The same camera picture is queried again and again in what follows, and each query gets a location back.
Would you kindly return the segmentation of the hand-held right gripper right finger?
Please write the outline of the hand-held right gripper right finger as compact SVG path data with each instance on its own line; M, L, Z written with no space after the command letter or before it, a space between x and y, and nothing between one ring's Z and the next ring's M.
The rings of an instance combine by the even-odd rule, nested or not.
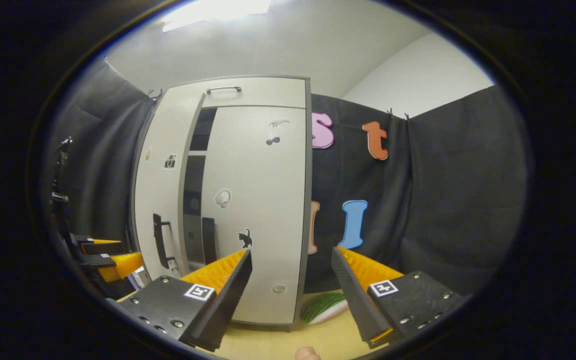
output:
M331 267L371 349L417 337L464 303L464 296L423 271L400 273L340 246L332 251Z

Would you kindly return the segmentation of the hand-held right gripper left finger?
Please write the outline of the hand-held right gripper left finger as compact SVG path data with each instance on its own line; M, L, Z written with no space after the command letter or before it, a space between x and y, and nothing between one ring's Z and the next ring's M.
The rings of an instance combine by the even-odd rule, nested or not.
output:
M220 348L253 270L242 249L174 278L162 275L119 301L119 314L163 338L213 352Z

